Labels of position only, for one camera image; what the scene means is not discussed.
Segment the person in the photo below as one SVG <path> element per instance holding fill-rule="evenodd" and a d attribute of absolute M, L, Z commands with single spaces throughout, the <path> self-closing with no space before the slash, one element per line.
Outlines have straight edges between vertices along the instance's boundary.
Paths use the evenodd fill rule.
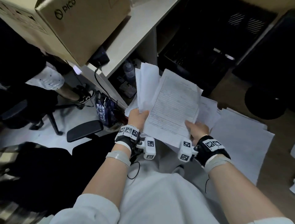
<path fill-rule="evenodd" d="M 148 114 L 148 111 L 139 113 L 133 109 L 128 124 L 142 131 Z M 206 125 L 188 121 L 185 124 L 193 145 L 199 145 L 201 139 L 212 139 Z M 131 150 L 118 142 L 112 152 L 128 158 L 131 155 Z M 208 151 L 203 147 L 196 159 L 209 173 L 228 222 L 293 223 L 234 167 L 227 155 L 224 149 Z M 73 208 L 57 213 L 50 224 L 219 223 L 203 194 L 179 174 L 159 173 L 154 160 L 143 160 L 137 177 L 129 179 L 134 171 L 128 172 L 123 161 L 107 157 Z"/>
<path fill-rule="evenodd" d="M 50 62 L 52 57 L 23 39 L 2 19 L 0 19 L 0 42 L 2 58 L 0 60 L 0 83 L 3 86 L 29 84 L 46 90 L 54 90 L 64 98 L 84 104 L 94 97 L 95 91 L 83 86 L 72 88 L 56 69 L 62 67 L 56 61 L 56 67 Z"/>

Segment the desk surface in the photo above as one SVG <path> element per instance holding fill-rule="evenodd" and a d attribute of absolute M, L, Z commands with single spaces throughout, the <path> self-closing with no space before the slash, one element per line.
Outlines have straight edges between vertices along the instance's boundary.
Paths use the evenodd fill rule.
<path fill-rule="evenodd" d="M 129 13 L 131 18 L 106 51 L 110 58 L 110 62 L 102 67 L 102 73 L 106 78 L 114 73 L 179 1 L 149 0 L 131 8 Z M 92 70 L 95 69 L 91 64 L 88 67 Z"/>

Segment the striped vent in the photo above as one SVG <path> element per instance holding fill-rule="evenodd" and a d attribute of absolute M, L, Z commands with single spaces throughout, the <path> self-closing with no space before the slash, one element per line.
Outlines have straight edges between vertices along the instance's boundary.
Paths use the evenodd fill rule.
<path fill-rule="evenodd" d="M 243 20 L 243 18 L 245 17 L 245 15 L 237 13 L 235 15 L 232 15 L 230 17 L 230 19 L 228 20 L 228 23 L 233 25 L 233 26 L 238 26 L 241 21 Z"/>
<path fill-rule="evenodd" d="M 251 18 L 247 25 L 247 30 L 253 34 L 258 33 L 262 27 L 264 26 L 264 22 Z"/>

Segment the brown floor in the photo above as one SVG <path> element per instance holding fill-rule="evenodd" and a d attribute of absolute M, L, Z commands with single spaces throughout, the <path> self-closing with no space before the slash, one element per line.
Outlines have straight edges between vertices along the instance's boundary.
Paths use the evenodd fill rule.
<path fill-rule="evenodd" d="M 252 115 L 244 103 L 249 85 L 228 73 L 214 89 L 210 98 L 218 102 L 218 107 L 228 107 L 268 126 L 275 134 L 264 159 L 257 187 L 295 223 L 295 194 L 289 188 L 295 178 L 295 159 L 290 155 L 295 144 L 295 113 L 287 110 L 274 120 L 262 120 Z"/>

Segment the person's left forearm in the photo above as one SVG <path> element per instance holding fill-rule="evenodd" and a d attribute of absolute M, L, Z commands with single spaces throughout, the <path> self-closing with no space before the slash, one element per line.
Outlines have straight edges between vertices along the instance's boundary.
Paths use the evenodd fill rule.
<path fill-rule="evenodd" d="M 115 144 L 112 151 L 123 151 L 130 158 L 130 150 L 119 144 Z M 82 194 L 97 194 L 119 207 L 125 182 L 127 178 L 127 166 L 120 160 L 106 158 L 105 162 L 98 169 Z"/>

